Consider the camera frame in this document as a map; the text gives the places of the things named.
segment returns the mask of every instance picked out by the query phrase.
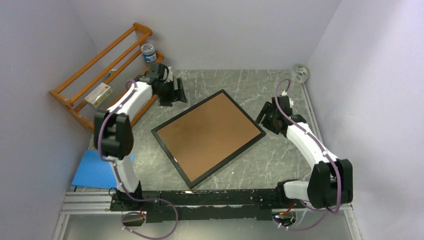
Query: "tape roll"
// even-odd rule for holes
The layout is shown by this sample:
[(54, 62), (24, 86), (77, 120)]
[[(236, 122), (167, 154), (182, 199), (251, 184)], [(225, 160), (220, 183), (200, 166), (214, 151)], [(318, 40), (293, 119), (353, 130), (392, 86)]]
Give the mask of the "tape roll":
[(295, 83), (303, 84), (311, 76), (311, 72), (306, 65), (294, 64), (291, 67), (291, 80)]

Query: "framed brown board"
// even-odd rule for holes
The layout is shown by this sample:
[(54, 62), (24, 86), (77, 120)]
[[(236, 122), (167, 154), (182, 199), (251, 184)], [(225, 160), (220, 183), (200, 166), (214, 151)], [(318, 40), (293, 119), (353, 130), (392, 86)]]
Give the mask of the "framed brown board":
[(223, 89), (151, 132), (190, 189), (266, 135)]

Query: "white wall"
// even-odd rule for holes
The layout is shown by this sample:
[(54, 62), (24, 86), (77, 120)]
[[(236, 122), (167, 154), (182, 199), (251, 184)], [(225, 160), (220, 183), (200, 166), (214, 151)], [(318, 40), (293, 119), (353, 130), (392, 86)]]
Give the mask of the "white wall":
[(52, 238), (89, 135), (48, 91), (95, 54), (68, 0), (1, 1), (0, 239)]
[(424, 2), (342, 0), (306, 83), (329, 149), (351, 160), (363, 238), (424, 238)]
[(306, 63), (340, 0), (72, 0), (97, 50), (134, 22), (176, 69), (288, 69)]

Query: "blue sheet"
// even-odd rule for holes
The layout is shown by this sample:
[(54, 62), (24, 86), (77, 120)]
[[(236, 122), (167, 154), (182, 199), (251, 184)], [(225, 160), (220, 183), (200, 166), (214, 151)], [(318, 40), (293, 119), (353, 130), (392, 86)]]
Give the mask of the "blue sheet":
[(102, 161), (96, 150), (86, 150), (72, 181), (73, 186), (100, 189), (116, 188), (114, 172), (108, 162)]

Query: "small box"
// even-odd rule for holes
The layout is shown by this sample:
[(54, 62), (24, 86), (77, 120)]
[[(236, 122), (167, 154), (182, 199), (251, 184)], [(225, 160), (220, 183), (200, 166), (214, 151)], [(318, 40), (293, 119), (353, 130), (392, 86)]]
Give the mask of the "small box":
[(100, 83), (90, 94), (88, 94), (84, 99), (97, 108), (110, 94), (112, 93), (111, 86)]

